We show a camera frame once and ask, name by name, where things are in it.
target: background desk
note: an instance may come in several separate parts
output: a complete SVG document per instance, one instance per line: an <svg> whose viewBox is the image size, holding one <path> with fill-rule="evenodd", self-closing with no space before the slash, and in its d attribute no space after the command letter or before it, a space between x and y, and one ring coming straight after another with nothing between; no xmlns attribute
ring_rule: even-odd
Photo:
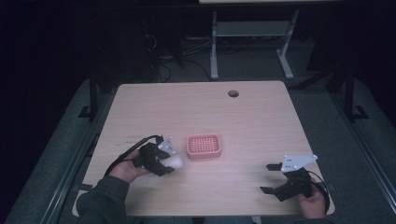
<svg viewBox="0 0 396 224"><path fill-rule="evenodd" d="M232 98L228 91L236 90ZM190 161L190 134L217 133L219 158ZM136 179L126 200L130 216L270 216L298 214L260 186L286 182L265 165L311 148L282 82L135 84L120 86L83 183L95 186L107 166L142 138L173 136L184 167ZM317 164L307 166L320 175Z"/></svg>

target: sleeve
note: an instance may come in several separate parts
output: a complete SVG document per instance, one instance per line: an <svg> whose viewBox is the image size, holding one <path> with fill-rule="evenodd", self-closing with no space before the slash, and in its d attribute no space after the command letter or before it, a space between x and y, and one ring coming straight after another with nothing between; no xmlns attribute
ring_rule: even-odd
<svg viewBox="0 0 396 224"><path fill-rule="evenodd" d="M114 176L105 176L95 188L78 198L78 223L126 223L128 190L128 183Z"/></svg>
<svg viewBox="0 0 396 224"><path fill-rule="evenodd" d="M294 224L333 224L327 218L313 218L301 221L295 221Z"/></svg>

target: gray carpet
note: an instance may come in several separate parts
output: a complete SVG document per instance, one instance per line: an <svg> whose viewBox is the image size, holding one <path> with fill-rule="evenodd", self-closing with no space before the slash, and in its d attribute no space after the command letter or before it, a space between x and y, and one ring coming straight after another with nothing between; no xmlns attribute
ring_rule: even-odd
<svg viewBox="0 0 396 224"><path fill-rule="evenodd" d="M313 45L312 41L291 43L287 56L291 70L296 76L292 81L286 80L282 74L275 54L275 49L279 46L277 42L265 42L259 48L250 47L241 52L220 54L219 81L275 79L284 81L287 86L293 86L314 74L305 71ZM200 63L207 72L210 71L208 52L188 55L185 59ZM185 62L184 68L175 62L164 65L172 71L169 81L207 81L204 70L196 63ZM169 75L164 67L160 67L159 71L164 77ZM290 91L290 97L312 150L318 155L319 168L331 187L335 212L330 215L330 220L334 223L396 223L396 215L377 185L373 172L351 131L350 123L340 112L337 102L342 102L342 93L327 93L324 89L327 80L327 77L323 78L302 91ZM88 82L85 82L76 93L7 223L38 223L41 220L63 170L71 159L73 149L80 143L83 133L92 128L87 119L78 118L80 109L89 104L88 89ZM358 82L355 92L356 104L363 106L370 119L358 120L354 125L361 130L367 143L375 150L384 171L395 183L396 168L392 164L392 160L396 158L395 128L377 107L364 85ZM100 110L106 114L114 92L101 97L106 100L100 104ZM95 122L97 125L91 132L90 139L94 138L95 133L100 133L104 124L103 119ZM74 184L65 199L59 223L77 222L77 218L71 214L73 202L77 197L75 186L81 183L89 161L90 157L87 157L78 170ZM263 217L262 223L292 223L300 218Z"/></svg>

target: pink basket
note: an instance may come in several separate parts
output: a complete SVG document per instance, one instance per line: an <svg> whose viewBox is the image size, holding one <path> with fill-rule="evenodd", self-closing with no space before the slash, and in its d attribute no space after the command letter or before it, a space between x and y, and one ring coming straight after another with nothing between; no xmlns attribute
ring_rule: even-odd
<svg viewBox="0 0 396 224"><path fill-rule="evenodd" d="M190 135L187 138L187 156L192 160L216 158L220 154L220 139L215 133Z"/></svg>

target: person's left hand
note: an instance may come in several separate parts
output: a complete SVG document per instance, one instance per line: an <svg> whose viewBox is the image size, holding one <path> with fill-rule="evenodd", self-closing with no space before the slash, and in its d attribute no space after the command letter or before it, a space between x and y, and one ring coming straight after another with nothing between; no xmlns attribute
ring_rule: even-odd
<svg viewBox="0 0 396 224"><path fill-rule="evenodd" d="M139 150L135 150L129 154L125 160L131 160L139 156ZM149 171L143 167L134 167L132 161L122 161L110 172L111 176L115 176L128 184L132 183L136 178L141 175L148 174Z"/></svg>

